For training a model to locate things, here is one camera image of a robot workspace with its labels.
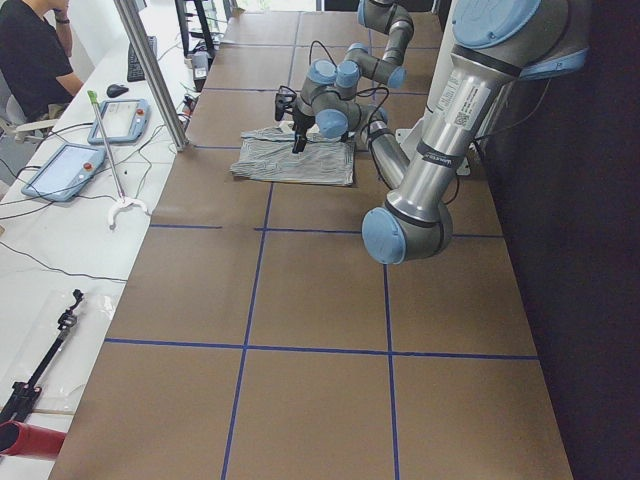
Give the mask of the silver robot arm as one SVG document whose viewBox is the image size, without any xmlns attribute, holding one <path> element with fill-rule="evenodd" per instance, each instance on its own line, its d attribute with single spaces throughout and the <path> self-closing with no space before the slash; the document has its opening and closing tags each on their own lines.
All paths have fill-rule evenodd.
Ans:
<svg viewBox="0 0 640 480">
<path fill-rule="evenodd" d="M 299 93 L 279 94 L 278 115 L 290 113 L 295 152 L 317 127 L 335 139 L 349 133 L 367 144 L 389 191 L 362 222 L 368 253 L 399 264 L 440 253 L 452 236 L 443 195 L 502 87 L 580 69 L 588 52 L 592 5 L 588 1 L 460 1 L 448 20 L 452 70 L 420 136 L 405 152 L 379 107 L 356 102 L 361 78 L 397 88 L 404 82 L 406 48 L 414 33 L 409 12 L 394 1 L 363 1 L 358 20 L 387 36 L 382 57 L 359 44 L 341 64 L 312 62 Z"/>
<path fill-rule="evenodd" d="M 405 53 L 414 35 L 410 13 L 396 1 L 361 0 L 357 20 L 361 26 L 386 35 L 387 43 L 382 57 L 354 43 L 347 49 L 345 59 L 353 61 L 367 79 L 392 89 L 402 87 L 406 79 Z"/>
</svg>

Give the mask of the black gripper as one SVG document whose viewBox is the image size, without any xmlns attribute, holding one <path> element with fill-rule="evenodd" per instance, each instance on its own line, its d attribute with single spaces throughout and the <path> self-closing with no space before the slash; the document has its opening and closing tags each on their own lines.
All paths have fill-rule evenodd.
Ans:
<svg viewBox="0 0 640 480">
<path fill-rule="evenodd" d="M 293 106 L 294 143 L 293 153 L 302 153 L 307 145 L 307 132 L 315 123 L 315 113 L 309 103 L 302 97 L 297 97 Z"/>
</svg>

